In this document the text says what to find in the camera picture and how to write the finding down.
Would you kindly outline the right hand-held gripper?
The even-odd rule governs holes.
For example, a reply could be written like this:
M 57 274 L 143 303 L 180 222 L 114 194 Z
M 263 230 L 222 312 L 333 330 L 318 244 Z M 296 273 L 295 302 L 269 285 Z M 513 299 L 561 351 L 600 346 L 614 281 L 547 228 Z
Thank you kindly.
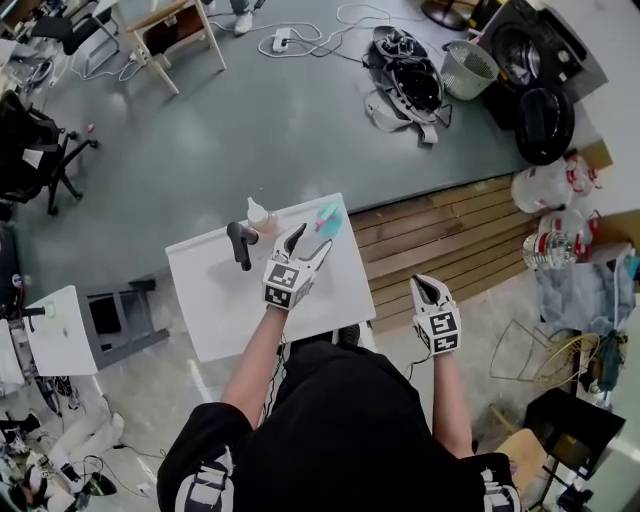
M 409 282 L 415 311 L 413 325 L 418 338 L 431 356 L 456 350 L 461 339 L 461 319 L 448 287 L 421 274 L 413 275 Z

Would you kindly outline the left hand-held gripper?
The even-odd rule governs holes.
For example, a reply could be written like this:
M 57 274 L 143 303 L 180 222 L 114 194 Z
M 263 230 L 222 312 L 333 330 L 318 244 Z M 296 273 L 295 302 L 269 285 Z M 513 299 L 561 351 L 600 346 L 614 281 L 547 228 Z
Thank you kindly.
M 306 227 L 307 223 L 293 226 L 274 242 L 262 280 L 262 296 L 268 305 L 291 311 L 310 292 L 333 246 L 333 240 L 327 239 L 310 256 L 291 259 Z

